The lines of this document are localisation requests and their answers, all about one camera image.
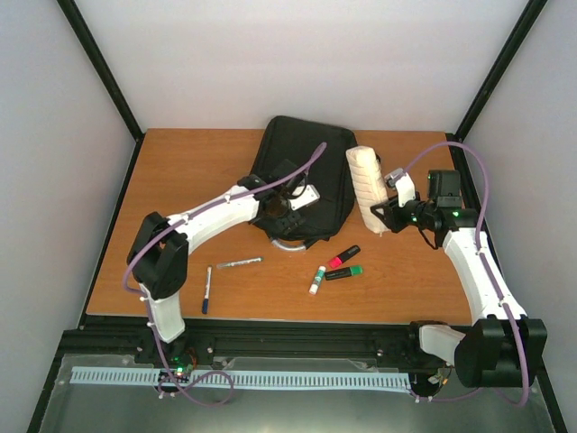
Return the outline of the beige ribbed pencil pouch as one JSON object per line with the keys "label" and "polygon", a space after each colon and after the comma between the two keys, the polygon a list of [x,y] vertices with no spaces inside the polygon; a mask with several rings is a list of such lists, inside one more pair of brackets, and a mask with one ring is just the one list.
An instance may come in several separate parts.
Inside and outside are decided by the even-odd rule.
{"label": "beige ribbed pencil pouch", "polygon": [[369,231],[382,235],[380,221],[371,213],[371,206],[389,199],[377,154],[368,146],[353,147],[345,154],[362,221]]}

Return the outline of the white green glue stick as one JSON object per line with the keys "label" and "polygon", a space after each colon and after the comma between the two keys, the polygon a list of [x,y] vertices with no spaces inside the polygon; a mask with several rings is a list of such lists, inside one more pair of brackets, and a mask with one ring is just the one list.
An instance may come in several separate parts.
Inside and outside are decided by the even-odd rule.
{"label": "white green glue stick", "polygon": [[317,291],[322,283],[323,278],[325,277],[326,268],[324,265],[321,265],[317,268],[316,274],[310,284],[308,293],[311,295],[316,295]]}

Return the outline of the black student backpack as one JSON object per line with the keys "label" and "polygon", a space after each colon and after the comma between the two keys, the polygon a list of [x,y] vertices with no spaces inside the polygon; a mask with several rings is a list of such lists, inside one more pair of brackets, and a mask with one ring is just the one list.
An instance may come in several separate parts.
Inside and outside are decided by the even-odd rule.
{"label": "black student backpack", "polygon": [[345,153],[356,147],[357,141],[353,131],[341,126],[285,115],[273,117],[262,136],[250,174],[245,177],[253,175],[267,183],[279,180],[304,165],[320,143],[325,143],[326,148],[309,168],[303,185],[313,185],[321,198],[298,210],[307,221],[295,235],[277,235],[274,225],[291,210],[289,199],[298,196],[297,183],[293,180],[280,189],[277,197],[267,198],[264,209],[251,223],[270,239],[301,241],[310,247],[337,235],[352,212],[356,197]]}

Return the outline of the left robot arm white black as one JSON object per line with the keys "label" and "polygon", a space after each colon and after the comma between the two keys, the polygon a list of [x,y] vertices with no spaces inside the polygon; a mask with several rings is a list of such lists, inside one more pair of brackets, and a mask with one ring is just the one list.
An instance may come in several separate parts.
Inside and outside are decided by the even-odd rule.
{"label": "left robot arm white black", "polygon": [[290,174],[265,182],[253,175],[243,178],[222,195],[190,210],[168,217],[152,212],[146,216],[134,239],[122,277],[124,288],[140,296],[150,327],[158,340],[155,350],[168,363],[181,361],[188,351],[179,291],[188,278],[188,257],[202,244],[224,231],[252,221],[269,197],[291,181],[300,193],[311,161]]}

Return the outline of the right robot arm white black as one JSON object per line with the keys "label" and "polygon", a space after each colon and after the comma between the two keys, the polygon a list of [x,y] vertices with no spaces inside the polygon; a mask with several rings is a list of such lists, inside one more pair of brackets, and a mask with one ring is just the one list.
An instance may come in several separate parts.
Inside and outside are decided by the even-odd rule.
{"label": "right robot arm white black", "polygon": [[409,226],[434,236],[429,246],[450,259],[469,304],[472,327],[457,331],[441,322],[415,324],[419,349],[452,366],[468,388],[527,388],[545,348],[547,331],[530,318],[504,282],[490,253],[480,215],[463,205],[456,170],[431,170],[427,198],[421,199],[402,169],[385,183],[395,192],[371,212],[392,233]]}

